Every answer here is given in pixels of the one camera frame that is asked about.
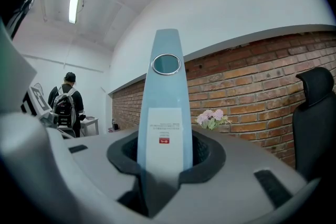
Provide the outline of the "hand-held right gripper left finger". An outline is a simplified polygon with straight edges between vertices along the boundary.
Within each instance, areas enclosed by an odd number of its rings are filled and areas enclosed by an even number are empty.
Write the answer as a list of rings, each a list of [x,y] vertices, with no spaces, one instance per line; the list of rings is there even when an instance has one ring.
[[[52,168],[49,211],[58,217],[147,217],[133,174],[120,172],[108,159],[111,135],[63,139],[48,129]]]

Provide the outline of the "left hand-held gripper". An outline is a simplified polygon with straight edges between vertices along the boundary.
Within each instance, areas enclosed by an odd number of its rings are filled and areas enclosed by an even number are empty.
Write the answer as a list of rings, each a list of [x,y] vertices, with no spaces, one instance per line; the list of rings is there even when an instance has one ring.
[[[27,113],[39,119],[46,127],[57,128],[64,139],[76,138],[72,128],[58,126],[58,115],[56,115],[39,88],[30,86],[20,106],[23,113]]]

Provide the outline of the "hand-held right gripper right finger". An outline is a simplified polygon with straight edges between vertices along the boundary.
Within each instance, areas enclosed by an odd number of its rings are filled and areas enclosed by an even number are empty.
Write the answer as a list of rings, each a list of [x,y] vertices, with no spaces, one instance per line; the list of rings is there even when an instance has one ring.
[[[182,184],[156,219],[287,219],[309,197],[307,181],[293,168],[253,142],[228,134],[193,129],[221,144],[221,170],[201,184]],[[254,173],[269,170],[292,195],[275,208]]]

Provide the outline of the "light blue tube package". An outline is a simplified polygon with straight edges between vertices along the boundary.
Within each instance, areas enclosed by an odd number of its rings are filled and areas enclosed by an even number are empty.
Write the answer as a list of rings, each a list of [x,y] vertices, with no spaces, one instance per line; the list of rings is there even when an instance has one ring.
[[[185,66],[179,32],[157,30],[145,79],[137,163],[149,217],[179,190],[179,175],[193,166]]]

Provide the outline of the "grey black backpack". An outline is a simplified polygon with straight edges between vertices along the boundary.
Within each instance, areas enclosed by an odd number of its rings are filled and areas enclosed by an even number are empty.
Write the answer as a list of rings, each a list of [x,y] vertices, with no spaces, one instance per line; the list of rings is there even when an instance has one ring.
[[[73,128],[77,116],[72,95],[76,91],[75,88],[71,88],[69,92],[64,93],[62,87],[58,89],[53,106],[53,113],[58,117],[58,126]]]

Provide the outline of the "small white side table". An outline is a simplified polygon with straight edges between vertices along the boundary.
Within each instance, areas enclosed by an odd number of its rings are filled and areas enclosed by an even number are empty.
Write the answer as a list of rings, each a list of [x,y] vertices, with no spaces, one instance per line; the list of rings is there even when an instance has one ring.
[[[99,135],[98,118],[86,117],[83,121],[80,121],[82,136]]]

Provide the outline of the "pink flower bouquet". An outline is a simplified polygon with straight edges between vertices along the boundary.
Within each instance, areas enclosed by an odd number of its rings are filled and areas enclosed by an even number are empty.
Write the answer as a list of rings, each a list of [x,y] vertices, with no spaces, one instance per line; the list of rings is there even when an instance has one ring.
[[[220,125],[231,124],[232,121],[221,109],[206,110],[196,118],[196,123],[203,129],[214,130]]]

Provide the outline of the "black office chair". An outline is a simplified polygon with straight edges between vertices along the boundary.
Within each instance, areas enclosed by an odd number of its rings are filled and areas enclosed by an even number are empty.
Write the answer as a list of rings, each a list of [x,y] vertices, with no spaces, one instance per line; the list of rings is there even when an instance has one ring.
[[[292,128],[296,170],[308,181],[336,166],[336,93],[324,67],[296,75],[303,83],[304,103],[295,108]]]

